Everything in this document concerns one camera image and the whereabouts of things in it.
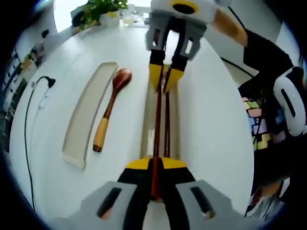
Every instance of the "colorful pattern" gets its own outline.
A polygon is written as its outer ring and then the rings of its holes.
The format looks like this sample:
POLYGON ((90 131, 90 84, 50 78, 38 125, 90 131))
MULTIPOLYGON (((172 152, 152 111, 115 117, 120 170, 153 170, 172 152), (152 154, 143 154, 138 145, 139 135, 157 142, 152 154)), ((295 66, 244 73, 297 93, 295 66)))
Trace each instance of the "colorful pattern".
MULTIPOLYGON (((262 109, 256 101, 252 101, 246 97, 243 97, 242 100, 248 115, 250 132, 253 137, 254 151, 268 148, 269 142, 279 143, 286 139, 286 134, 283 130, 277 134, 268 131, 267 123, 264 117, 261 116, 262 109)), ((285 117, 282 110, 277 112, 275 122, 277 126, 281 127, 283 126, 283 123, 285 123, 285 117)))
POLYGON ((256 101, 252 101, 246 97, 242 98, 242 100, 248 115, 254 151, 266 149, 269 146, 268 142, 272 139, 272 136, 268 132, 265 119, 261 117, 261 108, 256 101))

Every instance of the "potted plant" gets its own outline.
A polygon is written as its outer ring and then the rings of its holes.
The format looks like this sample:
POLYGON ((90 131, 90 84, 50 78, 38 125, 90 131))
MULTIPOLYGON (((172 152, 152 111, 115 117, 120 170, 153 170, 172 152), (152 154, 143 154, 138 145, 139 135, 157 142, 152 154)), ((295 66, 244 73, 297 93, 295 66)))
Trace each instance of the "potted plant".
POLYGON ((84 8, 86 24, 100 22, 103 28, 117 27, 120 11, 128 8, 128 0, 91 0, 84 8))

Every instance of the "green leaves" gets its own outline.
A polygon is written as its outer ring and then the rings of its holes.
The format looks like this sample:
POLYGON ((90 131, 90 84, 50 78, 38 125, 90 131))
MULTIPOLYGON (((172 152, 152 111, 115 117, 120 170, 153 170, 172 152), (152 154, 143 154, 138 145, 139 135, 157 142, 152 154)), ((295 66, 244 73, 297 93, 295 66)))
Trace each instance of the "green leaves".
POLYGON ((128 0, 91 0, 83 9, 86 24, 99 21, 102 14, 128 8, 128 0))

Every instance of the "wooden spoon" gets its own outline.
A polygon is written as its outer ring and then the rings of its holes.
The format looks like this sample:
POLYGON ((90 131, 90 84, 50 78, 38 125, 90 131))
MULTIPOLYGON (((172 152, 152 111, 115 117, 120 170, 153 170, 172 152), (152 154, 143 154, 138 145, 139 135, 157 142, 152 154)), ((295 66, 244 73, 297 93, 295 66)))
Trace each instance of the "wooden spoon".
POLYGON ((120 69, 113 78, 113 92, 109 104, 106 108, 104 116, 101 118, 99 126, 96 130, 93 150, 95 152, 101 152, 106 137, 106 129, 109 122, 109 118, 112 112, 112 108, 118 93, 131 81, 132 72, 129 69, 120 69))

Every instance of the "human arm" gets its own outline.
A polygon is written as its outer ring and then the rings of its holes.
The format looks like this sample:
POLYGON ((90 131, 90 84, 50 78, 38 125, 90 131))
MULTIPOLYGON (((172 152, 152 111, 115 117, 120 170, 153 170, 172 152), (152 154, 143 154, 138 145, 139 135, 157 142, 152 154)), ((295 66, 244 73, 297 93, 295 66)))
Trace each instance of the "human arm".
POLYGON ((213 27, 244 47, 244 64, 260 73, 240 87, 242 96, 258 98, 265 86, 270 86, 277 77, 293 64, 289 56, 273 42, 246 30, 221 9, 217 10, 213 27))

